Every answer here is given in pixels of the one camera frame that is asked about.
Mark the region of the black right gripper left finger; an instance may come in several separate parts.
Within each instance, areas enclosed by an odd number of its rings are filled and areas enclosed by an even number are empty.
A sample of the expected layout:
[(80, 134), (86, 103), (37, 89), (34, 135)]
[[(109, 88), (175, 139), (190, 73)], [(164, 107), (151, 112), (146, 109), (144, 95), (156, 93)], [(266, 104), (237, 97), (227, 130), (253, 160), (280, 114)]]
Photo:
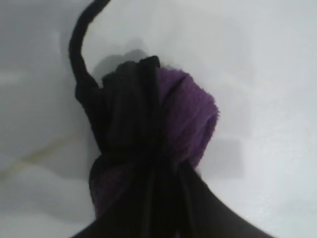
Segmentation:
[(131, 206), (114, 206), (107, 210), (75, 238), (138, 238), (140, 211)]

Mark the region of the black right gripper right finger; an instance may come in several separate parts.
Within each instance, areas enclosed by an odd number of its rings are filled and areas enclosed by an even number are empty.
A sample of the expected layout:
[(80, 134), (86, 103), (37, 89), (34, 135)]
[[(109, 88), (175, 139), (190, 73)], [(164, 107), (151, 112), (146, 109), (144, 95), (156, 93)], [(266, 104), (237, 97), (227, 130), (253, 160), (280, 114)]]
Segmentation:
[(222, 203), (193, 168), (179, 168), (178, 177), (191, 238), (270, 238)]

